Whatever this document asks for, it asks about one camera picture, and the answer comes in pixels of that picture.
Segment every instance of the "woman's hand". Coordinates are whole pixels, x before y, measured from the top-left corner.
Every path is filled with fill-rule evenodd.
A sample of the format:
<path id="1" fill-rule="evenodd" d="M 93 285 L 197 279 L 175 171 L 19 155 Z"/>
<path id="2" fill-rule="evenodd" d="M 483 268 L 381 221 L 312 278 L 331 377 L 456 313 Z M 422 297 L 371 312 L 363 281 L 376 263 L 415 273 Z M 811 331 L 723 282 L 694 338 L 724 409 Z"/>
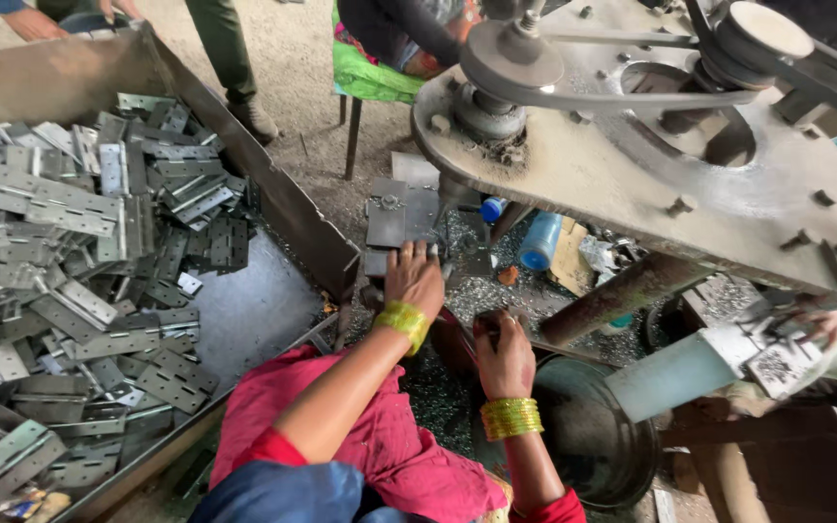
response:
<path id="1" fill-rule="evenodd" d="M 12 13 L 2 15 L 8 27 L 11 27 L 25 42 L 51 40 L 69 35 L 46 14 L 33 7 L 24 7 Z"/>
<path id="2" fill-rule="evenodd" d="M 398 251 L 389 251 L 384 294 L 387 303 L 393 300 L 409 303 L 432 322 L 445 303 L 445 280 L 441 278 L 437 251 L 426 256 L 426 249 L 425 240 L 422 240 L 403 242 Z"/>
<path id="3" fill-rule="evenodd" d="M 801 323 L 813 324 L 813 330 L 807 336 L 797 339 L 797 342 L 805 343 L 813 339 L 828 337 L 829 343 L 826 348 L 837 343 L 837 311 L 817 311 L 806 315 L 798 315 L 794 319 Z"/>
<path id="4" fill-rule="evenodd" d="M 506 311 L 499 312 L 499 344 L 496 350 L 486 328 L 473 324 L 480 384 L 490 401 L 530 398 L 535 381 L 535 353 L 522 324 Z"/>

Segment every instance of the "red clothing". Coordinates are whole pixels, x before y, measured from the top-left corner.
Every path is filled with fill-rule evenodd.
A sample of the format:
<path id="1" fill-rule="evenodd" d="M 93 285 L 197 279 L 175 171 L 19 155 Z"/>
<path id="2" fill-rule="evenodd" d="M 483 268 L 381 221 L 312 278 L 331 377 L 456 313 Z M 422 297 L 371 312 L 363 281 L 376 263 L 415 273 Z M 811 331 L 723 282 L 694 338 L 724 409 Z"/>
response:
<path id="1" fill-rule="evenodd" d="M 270 428 L 280 411 L 342 354 L 315 357 L 303 346 L 251 370 L 228 400 L 211 487 L 249 460 L 272 460 L 292 466 L 306 460 Z M 386 505 L 440 523 L 466 523 L 506 505 L 502 489 L 486 477 L 482 465 L 438 446 L 427 429 L 416 425 L 408 395 L 399 392 L 397 366 L 345 438 L 335 461 L 364 474 Z M 525 523 L 585 522 L 573 491 L 529 515 Z"/>

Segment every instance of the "pile of hinges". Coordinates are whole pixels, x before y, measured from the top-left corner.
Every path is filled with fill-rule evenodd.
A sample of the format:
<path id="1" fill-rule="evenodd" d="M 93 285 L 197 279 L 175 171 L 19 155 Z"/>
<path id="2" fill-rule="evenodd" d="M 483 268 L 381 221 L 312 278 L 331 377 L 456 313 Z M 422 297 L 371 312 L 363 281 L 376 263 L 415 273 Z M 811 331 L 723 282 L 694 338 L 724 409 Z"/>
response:
<path id="1" fill-rule="evenodd" d="M 0 504 L 95 488 L 218 384 L 187 271 L 247 267 L 259 194 L 179 101 L 118 101 L 0 124 Z"/>

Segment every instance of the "red sleeve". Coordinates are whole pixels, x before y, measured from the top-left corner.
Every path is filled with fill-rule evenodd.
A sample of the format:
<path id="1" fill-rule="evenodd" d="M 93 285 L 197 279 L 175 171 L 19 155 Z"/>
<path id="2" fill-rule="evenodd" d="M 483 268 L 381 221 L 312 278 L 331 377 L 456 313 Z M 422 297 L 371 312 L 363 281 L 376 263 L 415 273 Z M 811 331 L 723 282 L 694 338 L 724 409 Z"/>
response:
<path id="1" fill-rule="evenodd" d="M 526 517 L 515 511 L 509 511 L 510 523 L 586 523 L 583 505 L 573 489 L 567 488 L 567 494 L 550 505 L 541 507 Z"/>
<path id="2" fill-rule="evenodd" d="M 303 466 L 309 462 L 299 454 L 296 447 L 286 440 L 273 427 L 268 427 L 263 434 L 257 436 L 254 443 L 251 443 L 247 450 L 242 452 L 238 459 L 234 460 L 232 470 L 238 469 L 241 465 L 253 460 L 276 461 L 289 466 Z"/>

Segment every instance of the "gold bangle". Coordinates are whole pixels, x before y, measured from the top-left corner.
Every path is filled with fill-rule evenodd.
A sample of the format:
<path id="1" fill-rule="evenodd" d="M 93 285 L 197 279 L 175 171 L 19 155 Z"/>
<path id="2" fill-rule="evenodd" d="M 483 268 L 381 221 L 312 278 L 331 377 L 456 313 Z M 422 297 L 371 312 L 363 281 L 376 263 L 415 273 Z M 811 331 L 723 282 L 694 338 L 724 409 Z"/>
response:
<path id="1" fill-rule="evenodd" d="M 490 401 L 480 409 L 487 441 L 529 432 L 544 432 L 538 402 L 532 398 L 504 398 Z"/>
<path id="2" fill-rule="evenodd" d="M 377 319 L 373 320 L 374 327 L 383 325 L 395 328 L 408 336 L 409 341 L 412 342 L 412 348 L 405 355 L 413 356 L 419 351 L 422 342 L 425 341 L 428 327 L 432 323 L 415 305 L 393 300 L 387 303 L 383 312 L 377 315 Z"/>

